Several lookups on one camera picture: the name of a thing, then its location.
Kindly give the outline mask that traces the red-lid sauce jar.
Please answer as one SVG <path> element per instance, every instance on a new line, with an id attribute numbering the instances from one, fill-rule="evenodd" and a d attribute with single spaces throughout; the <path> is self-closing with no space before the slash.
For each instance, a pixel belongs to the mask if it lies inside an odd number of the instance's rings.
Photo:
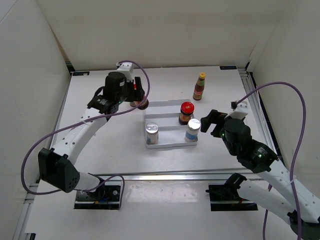
<path id="1" fill-rule="evenodd" d="M 180 115 L 179 115 L 179 123 L 181 125 L 187 125 L 189 120 L 192 119 L 192 115 L 194 113 L 195 106 L 190 101 L 185 101 L 180 106 Z"/>
<path id="2" fill-rule="evenodd" d="M 144 101 L 135 101 L 136 99 L 135 90 L 136 90 L 136 84 L 132 83 L 129 88 L 129 97 L 128 97 L 129 104 L 132 108 L 138 106 L 139 110 L 145 110 L 149 106 L 149 100 L 146 98 Z"/>

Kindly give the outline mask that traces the white silver-cap shaker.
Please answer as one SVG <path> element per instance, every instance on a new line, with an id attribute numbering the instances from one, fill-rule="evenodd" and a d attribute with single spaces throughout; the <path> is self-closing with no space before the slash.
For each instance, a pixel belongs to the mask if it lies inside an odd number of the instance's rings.
<path id="1" fill-rule="evenodd" d="M 158 144 L 159 126 L 155 122 L 149 122 L 145 126 L 146 143 L 148 145 Z"/>
<path id="2" fill-rule="evenodd" d="M 200 129 L 201 122 L 196 118 L 190 119 L 187 123 L 187 129 L 184 136 L 185 141 L 196 142 L 198 140 L 198 133 Z"/>

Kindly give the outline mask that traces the tall sauce bottle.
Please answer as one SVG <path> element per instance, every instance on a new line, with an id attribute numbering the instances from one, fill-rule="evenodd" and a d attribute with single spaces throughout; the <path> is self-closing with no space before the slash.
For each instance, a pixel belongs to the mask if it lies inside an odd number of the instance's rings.
<path id="1" fill-rule="evenodd" d="M 196 101 L 200 101 L 203 96 L 204 88 L 205 88 L 205 78 L 206 78 L 206 73 L 201 72 L 198 76 L 198 80 L 194 86 L 194 91 L 193 91 L 193 99 Z"/>

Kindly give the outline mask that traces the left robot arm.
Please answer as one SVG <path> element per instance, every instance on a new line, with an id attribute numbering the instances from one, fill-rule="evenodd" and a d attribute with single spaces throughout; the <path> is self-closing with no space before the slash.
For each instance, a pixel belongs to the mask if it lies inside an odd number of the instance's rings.
<path id="1" fill-rule="evenodd" d="M 79 172 L 75 163 L 96 132 L 117 113 L 121 103 L 141 102 L 144 97 L 140 77 L 128 80 L 120 71 L 110 72 L 77 125 L 51 149 L 43 148 L 38 153 L 40 179 L 65 193 L 77 190 L 87 192 L 93 200 L 103 198 L 102 181 L 92 174 Z"/>

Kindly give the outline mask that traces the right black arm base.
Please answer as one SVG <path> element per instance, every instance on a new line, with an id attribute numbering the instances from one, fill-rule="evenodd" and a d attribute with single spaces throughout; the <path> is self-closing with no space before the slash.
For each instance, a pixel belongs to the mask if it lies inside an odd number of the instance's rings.
<path id="1" fill-rule="evenodd" d="M 256 203 L 239 196 L 237 190 L 247 178 L 239 173 L 232 174 L 224 184 L 211 184 L 205 190 L 209 194 L 212 212 L 257 211 Z"/>

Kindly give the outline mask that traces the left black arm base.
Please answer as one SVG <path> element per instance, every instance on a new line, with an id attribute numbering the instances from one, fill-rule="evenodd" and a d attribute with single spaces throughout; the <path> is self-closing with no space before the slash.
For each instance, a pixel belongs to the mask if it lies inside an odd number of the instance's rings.
<path id="1" fill-rule="evenodd" d="M 122 183 L 107 182 L 94 192 L 77 191 L 74 206 L 75 210 L 120 210 L 124 193 Z"/>

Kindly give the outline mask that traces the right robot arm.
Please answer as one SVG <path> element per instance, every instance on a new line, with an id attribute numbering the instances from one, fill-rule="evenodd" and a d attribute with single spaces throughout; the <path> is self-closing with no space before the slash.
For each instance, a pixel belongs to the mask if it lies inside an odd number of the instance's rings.
<path id="1" fill-rule="evenodd" d="M 320 238 L 320 199 L 290 176 L 289 170 L 267 145 L 253 139 L 251 129 L 242 119 L 213 109 L 200 122 L 203 133 L 214 124 L 211 135 L 222 139 L 230 155 L 279 193 L 273 194 L 234 173 L 224 183 L 227 198 L 240 197 L 260 205 L 285 221 L 303 240 Z"/>

